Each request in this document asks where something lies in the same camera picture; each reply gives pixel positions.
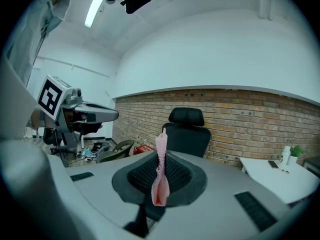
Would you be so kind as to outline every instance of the pink soft toy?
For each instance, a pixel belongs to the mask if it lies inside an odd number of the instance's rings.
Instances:
[[[156,179],[152,184],[151,198],[155,206],[166,206],[167,198],[170,195],[169,183],[165,175],[165,158],[167,150],[168,135],[166,128],[155,138],[156,151],[159,157],[159,166],[156,169]]]

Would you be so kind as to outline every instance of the fluorescent light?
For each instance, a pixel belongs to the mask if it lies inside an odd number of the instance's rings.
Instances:
[[[92,0],[84,25],[91,28],[103,0]]]

